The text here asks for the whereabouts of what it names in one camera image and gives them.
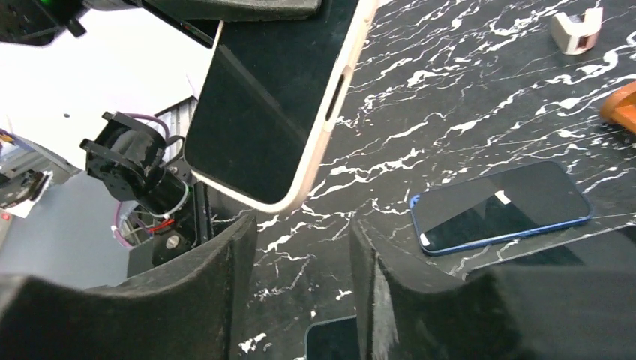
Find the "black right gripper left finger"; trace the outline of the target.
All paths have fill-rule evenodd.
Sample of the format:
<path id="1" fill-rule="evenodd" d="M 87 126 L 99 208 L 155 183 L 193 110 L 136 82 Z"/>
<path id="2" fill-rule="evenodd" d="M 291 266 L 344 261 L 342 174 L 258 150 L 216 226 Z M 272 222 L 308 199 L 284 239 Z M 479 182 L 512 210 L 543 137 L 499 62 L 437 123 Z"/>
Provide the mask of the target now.
<path id="1" fill-rule="evenodd" d="M 211 241 L 118 286 L 1 277 L 3 359 L 237 359 L 258 233 L 240 217 Z"/>

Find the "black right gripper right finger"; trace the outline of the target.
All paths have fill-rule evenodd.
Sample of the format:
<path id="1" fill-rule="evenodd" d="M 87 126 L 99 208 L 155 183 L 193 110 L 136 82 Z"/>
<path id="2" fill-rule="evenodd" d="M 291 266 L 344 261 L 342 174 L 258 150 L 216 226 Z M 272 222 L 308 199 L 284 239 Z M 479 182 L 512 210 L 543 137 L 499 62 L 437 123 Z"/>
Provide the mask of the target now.
<path id="1" fill-rule="evenodd" d="M 635 228 L 453 277 L 349 230 L 362 359 L 633 359 Z"/>

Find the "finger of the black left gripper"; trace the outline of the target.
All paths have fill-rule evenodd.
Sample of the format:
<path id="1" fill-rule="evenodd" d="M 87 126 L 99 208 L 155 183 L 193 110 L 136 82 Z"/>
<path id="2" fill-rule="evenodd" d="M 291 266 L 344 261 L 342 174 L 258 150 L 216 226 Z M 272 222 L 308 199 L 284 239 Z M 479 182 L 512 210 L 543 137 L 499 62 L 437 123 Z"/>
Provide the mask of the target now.
<path id="1" fill-rule="evenodd" d="M 256 22 L 303 20 L 321 4 L 320 0 L 154 0 L 145 1 L 144 8 L 178 20 Z"/>

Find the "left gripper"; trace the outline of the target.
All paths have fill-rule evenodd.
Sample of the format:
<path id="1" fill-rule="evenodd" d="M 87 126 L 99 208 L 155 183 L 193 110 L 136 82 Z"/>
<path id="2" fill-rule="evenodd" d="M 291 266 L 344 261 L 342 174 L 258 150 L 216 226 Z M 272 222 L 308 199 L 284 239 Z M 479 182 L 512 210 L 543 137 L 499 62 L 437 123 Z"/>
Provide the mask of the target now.
<path id="1" fill-rule="evenodd" d="M 113 235 L 129 247 L 127 276 L 133 277 L 202 245 L 214 236 L 204 185 L 192 180 L 179 159 L 164 161 L 181 136 L 162 135 L 121 112 L 105 112 L 106 125 L 93 140 L 84 139 L 88 176 L 101 181 L 131 213 L 144 211 L 153 224 L 118 213 Z"/>

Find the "phone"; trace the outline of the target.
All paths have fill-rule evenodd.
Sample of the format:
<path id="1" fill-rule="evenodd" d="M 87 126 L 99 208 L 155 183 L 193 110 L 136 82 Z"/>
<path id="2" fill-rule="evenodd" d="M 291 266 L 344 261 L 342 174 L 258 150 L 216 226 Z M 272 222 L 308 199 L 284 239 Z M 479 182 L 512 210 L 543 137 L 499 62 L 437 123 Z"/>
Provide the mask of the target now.
<path id="1" fill-rule="evenodd" d="M 316 322 L 304 335 L 307 360 L 360 360 L 356 315 Z"/>
<path id="2" fill-rule="evenodd" d="M 428 256 L 577 226 L 593 214 L 563 166 L 549 160 L 418 193 L 409 211 Z"/>
<path id="3" fill-rule="evenodd" d="M 307 198 L 377 12 L 324 1 L 296 21 L 222 22 L 184 142 L 196 179 L 260 212 Z"/>

